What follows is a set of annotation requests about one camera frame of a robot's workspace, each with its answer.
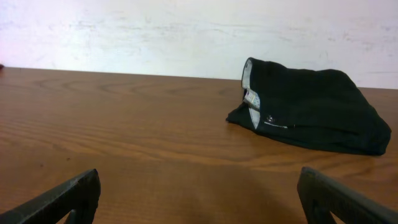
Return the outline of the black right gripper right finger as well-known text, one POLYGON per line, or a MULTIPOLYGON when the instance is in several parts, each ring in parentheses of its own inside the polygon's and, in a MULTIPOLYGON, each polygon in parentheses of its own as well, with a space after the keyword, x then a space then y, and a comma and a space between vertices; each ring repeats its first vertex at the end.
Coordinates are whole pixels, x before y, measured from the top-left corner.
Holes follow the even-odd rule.
POLYGON ((310 167, 303 167, 297 192, 307 222, 397 223, 392 211, 310 167))

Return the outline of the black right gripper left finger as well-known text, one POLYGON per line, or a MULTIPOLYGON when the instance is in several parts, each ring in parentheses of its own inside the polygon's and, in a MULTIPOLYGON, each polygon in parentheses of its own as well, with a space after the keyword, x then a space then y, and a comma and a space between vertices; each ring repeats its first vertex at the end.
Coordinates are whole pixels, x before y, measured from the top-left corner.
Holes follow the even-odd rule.
POLYGON ((1 223, 92 223, 100 194, 98 171, 90 169, 2 213, 1 223))

